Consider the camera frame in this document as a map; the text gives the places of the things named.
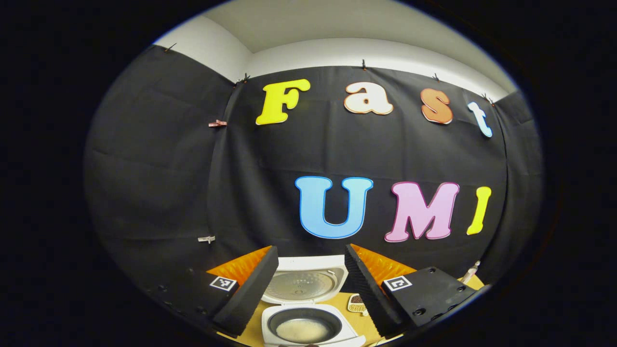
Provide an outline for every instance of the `clip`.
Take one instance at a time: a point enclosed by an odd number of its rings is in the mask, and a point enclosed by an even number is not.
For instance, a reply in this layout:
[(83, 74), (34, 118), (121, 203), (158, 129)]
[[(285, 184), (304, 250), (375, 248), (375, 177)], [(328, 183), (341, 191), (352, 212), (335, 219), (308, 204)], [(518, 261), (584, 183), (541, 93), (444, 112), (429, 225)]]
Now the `clip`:
[(223, 122), (222, 120), (218, 120), (215, 123), (208, 123), (208, 127), (217, 128), (217, 127), (226, 127), (227, 122)]
[(166, 50), (163, 51), (163, 53), (167, 53), (169, 52), (169, 50), (174, 47), (176, 45), (176, 43), (174, 43), (171, 47), (167, 48)]
[(214, 236), (206, 236), (206, 237), (198, 237), (197, 241), (199, 242), (206, 242), (208, 241), (208, 245), (214, 241), (216, 238)]

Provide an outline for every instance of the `white wall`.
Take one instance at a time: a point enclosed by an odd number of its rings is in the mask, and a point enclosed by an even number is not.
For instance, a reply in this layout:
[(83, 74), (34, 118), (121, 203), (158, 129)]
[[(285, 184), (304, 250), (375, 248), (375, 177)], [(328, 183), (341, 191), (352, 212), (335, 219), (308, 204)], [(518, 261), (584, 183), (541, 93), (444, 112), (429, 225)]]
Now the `white wall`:
[(212, 20), (198, 15), (159, 38), (154, 44), (172, 50), (217, 71), (232, 82), (303, 67), (353, 65), (381, 67), (433, 76), (486, 93), (493, 101), (506, 96), (501, 86), (475, 69), (442, 54), (404, 43), (366, 38), (329, 38), (285, 44), (252, 54), (235, 36)]
[(195, 59), (232, 82), (244, 78), (252, 53), (230, 32), (202, 15), (175, 27), (154, 44)]
[(506, 96), (501, 86), (480, 72), (452, 58), (404, 43), (366, 39), (329, 38), (285, 44), (252, 55), (244, 68), (254, 77), (303, 67), (353, 65), (381, 67), (433, 76), (468, 89), (486, 93), (493, 101)]

